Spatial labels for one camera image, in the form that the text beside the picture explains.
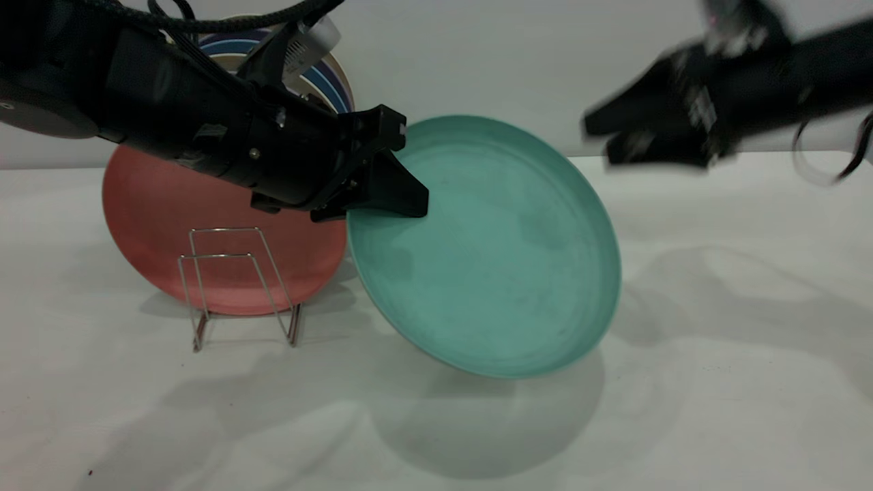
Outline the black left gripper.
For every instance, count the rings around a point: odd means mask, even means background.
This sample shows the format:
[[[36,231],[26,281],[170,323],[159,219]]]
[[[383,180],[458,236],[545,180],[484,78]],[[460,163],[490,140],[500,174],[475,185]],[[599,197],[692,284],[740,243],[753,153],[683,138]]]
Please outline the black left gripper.
[[[285,102],[250,122],[232,162],[232,183],[266,198],[263,209],[309,211],[313,222],[350,211],[423,218],[428,188],[395,153],[406,145],[406,117],[385,105],[334,114],[311,102]]]

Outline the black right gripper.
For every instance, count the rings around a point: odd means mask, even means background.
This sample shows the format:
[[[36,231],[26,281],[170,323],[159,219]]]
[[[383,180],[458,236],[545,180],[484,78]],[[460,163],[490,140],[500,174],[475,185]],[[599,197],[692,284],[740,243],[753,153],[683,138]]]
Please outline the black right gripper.
[[[586,109],[586,136],[612,137],[605,146],[612,166],[677,164],[707,168],[732,158],[740,136],[728,121],[726,103],[717,102],[717,85],[738,74],[751,53],[712,52],[704,41],[680,44],[665,53],[629,86]],[[685,130],[672,133],[630,130]]]

